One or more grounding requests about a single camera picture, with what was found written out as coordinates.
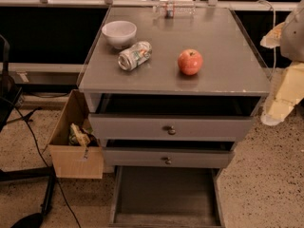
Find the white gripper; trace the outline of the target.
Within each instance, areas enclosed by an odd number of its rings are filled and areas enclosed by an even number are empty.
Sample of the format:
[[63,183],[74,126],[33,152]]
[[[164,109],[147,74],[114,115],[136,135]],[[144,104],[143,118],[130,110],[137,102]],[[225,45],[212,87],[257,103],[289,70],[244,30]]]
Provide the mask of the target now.
[[295,106],[304,99],[304,0],[286,17],[285,22],[274,26],[260,44],[265,48],[280,46],[283,57],[292,62],[276,72],[271,81],[261,114],[261,121],[269,126],[282,123]]

